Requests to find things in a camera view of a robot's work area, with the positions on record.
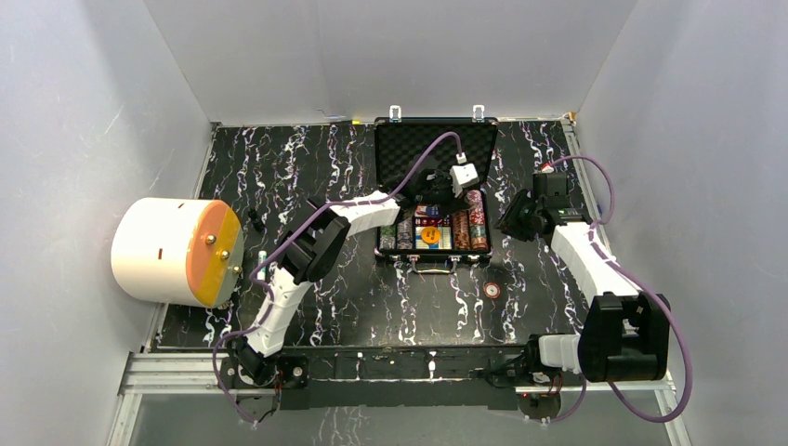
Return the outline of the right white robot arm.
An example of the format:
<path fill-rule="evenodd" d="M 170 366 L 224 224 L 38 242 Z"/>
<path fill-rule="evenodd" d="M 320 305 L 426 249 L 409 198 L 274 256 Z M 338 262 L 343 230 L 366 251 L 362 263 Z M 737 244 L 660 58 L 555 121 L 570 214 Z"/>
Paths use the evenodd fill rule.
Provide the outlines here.
<path fill-rule="evenodd" d="M 667 368 L 670 324 L 666 302 L 655 303 L 616 271 L 598 243 L 598 226 L 571 205 L 569 177 L 537 172 L 496 227 L 523 242 L 544 240 L 591 303 L 579 334 L 536 334 L 525 347 L 523 371 L 536 385 L 559 371 L 591 382 L 658 381 Z"/>

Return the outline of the yellow big blind button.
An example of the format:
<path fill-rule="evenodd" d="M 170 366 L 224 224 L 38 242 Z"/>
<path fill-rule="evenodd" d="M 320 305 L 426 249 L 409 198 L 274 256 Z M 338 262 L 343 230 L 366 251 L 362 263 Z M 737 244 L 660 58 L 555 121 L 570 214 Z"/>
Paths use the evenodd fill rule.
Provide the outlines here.
<path fill-rule="evenodd" d="M 419 236 L 420 240 L 427 245 L 438 244 L 441 239 L 441 231 L 434 226 L 423 227 Z"/>

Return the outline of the red white poker chip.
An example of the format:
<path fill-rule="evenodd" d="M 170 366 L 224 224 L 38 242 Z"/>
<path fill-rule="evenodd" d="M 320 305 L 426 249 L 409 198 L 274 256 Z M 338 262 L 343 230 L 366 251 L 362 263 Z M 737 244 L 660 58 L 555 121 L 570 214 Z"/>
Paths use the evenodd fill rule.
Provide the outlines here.
<path fill-rule="evenodd" d="M 501 288 L 494 282 L 487 282 L 483 286 L 483 293 L 490 299 L 497 299 L 501 295 Z"/>

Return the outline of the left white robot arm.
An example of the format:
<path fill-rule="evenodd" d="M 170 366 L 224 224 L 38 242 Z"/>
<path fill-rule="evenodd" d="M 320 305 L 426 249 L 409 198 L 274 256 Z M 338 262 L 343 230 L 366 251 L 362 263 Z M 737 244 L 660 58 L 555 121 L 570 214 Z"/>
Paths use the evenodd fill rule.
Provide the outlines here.
<path fill-rule="evenodd" d="M 476 167 L 470 163 L 447 171 L 412 167 L 392 190 L 319 205 L 256 267 L 256 271 L 268 270 L 268 278 L 251 275 L 252 282 L 264 289 L 262 305 L 248 328 L 220 339 L 232 370 L 256 387 L 269 386 L 278 372 L 274 357 L 282 350 L 297 307 L 313 284 L 334 268 L 346 239 L 394 226 L 419 204 L 436 205 L 443 212 L 455 210 L 478 181 Z"/>

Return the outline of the black poker set case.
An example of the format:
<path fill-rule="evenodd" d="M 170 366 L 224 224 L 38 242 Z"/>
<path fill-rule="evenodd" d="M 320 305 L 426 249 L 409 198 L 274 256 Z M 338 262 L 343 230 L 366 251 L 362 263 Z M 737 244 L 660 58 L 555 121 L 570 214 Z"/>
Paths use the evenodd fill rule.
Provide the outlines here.
<path fill-rule="evenodd" d="M 379 229 L 376 231 L 375 256 L 383 262 L 398 262 L 409 272 L 423 275 L 449 275 L 460 265 L 478 265 L 491 260 L 493 254 L 492 218 L 484 191 L 491 173 L 499 122 L 485 115 L 481 105 L 475 106 L 471 116 L 460 118 L 409 117 L 401 115 L 401 108 L 393 106 L 387 117 L 374 122 L 375 179 L 381 190 L 392 190 L 412 167 L 449 170 L 456 163 L 456 155 L 466 154 L 479 174 L 479 183 L 471 190 L 482 195 L 488 250 L 393 250 L 379 249 Z M 414 224 L 414 213 L 406 217 Z"/>

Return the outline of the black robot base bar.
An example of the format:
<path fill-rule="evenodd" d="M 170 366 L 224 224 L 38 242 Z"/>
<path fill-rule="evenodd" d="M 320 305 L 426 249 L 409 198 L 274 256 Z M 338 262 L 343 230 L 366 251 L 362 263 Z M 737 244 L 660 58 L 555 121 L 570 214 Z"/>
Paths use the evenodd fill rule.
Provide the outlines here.
<path fill-rule="evenodd" d="M 285 411 L 340 406 L 559 408 L 576 388 L 570 373 L 542 365 L 526 345 L 286 348 L 270 357 L 238 341 L 219 360 L 218 380 L 244 408 L 268 396 Z"/>

